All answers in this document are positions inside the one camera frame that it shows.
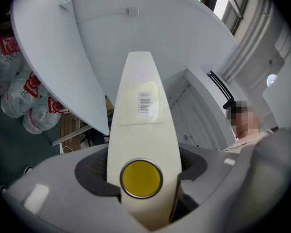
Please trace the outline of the clear bag with red print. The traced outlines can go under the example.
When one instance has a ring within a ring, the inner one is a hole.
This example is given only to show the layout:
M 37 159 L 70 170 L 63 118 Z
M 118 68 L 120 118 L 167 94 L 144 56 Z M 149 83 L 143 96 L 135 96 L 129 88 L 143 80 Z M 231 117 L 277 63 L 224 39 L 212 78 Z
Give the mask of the clear bag with red print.
M 31 134 L 41 134 L 53 128 L 61 119 L 62 114 L 69 112 L 53 97 L 42 97 L 25 113 L 22 125 Z
M 40 98 L 41 82 L 31 72 L 17 74 L 1 97 L 1 109 L 10 118 L 19 118 Z
M 21 63 L 22 56 L 16 38 L 0 37 L 0 96 L 17 74 Z

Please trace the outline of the window with white blind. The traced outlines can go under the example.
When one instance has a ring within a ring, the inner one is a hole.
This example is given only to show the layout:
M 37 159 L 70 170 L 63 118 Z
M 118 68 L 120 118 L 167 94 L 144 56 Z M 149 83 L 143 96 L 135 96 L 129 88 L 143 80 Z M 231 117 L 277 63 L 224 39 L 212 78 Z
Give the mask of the window with white blind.
M 234 35 L 241 21 L 249 0 L 201 0 L 210 8 Z

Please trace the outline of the person's beige printed t-shirt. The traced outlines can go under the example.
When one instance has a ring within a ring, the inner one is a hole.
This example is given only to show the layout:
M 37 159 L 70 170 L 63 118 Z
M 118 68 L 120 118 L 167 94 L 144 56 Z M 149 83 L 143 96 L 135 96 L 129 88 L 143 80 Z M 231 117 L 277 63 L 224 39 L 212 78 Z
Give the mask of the person's beige printed t-shirt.
M 257 144 L 261 139 L 272 135 L 274 132 L 270 129 L 266 130 L 265 132 L 261 132 L 255 135 L 246 136 L 242 139 L 239 139 L 237 142 L 232 144 L 231 146 L 225 148 L 225 149 L 219 149 L 220 152 L 230 152 L 230 153 L 236 153 L 239 154 L 241 150 L 249 145 L 255 145 Z

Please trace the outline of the white table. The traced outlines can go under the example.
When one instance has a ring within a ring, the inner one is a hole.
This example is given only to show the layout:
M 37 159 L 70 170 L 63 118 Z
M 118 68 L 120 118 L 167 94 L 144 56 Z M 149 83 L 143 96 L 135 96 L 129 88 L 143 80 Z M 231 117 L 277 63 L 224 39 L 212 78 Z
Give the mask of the white table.
M 60 0 L 13 0 L 16 41 L 34 74 L 72 114 L 108 135 L 105 95 L 94 74 L 76 24 Z

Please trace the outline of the round ceiling light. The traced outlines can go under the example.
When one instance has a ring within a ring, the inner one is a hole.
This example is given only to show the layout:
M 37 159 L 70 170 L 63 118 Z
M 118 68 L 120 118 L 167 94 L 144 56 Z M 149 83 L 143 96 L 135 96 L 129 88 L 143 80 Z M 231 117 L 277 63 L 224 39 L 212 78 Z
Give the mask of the round ceiling light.
M 267 86 L 270 87 L 276 81 L 276 79 L 277 76 L 275 74 L 270 74 L 266 80 Z

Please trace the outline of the wooden slat panel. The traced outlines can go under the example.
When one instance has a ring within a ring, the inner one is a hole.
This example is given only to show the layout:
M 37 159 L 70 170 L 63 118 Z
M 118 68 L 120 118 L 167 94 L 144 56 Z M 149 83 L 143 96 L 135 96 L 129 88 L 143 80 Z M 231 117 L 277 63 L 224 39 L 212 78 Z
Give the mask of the wooden slat panel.
M 60 138 L 68 136 L 69 134 L 85 127 L 86 125 L 86 123 L 84 123 L 72 113 L 63 114 L 60 120 Z M 82 148 L 89 147 L 90 145 L 89 130 L 86 130 L 60 143 L 60 148 L 63 154 L 66 154 L 81 150 Z

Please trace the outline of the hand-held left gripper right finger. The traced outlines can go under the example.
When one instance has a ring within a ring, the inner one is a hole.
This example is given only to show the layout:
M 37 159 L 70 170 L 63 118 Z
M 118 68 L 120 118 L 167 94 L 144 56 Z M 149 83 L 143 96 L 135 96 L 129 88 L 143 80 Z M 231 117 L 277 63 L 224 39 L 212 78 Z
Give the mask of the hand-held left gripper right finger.
M 180 144 L 184 171 L 159 233 L 244 233 L 281 201 L 291 184 L 291 131 L 281 129 L 240 153 Z

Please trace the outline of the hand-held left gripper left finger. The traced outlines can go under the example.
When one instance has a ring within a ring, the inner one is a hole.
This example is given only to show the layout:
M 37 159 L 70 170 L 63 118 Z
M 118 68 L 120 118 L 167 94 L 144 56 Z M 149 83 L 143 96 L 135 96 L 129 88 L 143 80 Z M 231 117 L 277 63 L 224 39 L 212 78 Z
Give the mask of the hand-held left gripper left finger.
M 107 148 L 99 145 L 48 158 L 8 187 L 3 198 L 39 233 L 147 233 L 116 197 L 99 197 L 75 177 L 77 163 Z

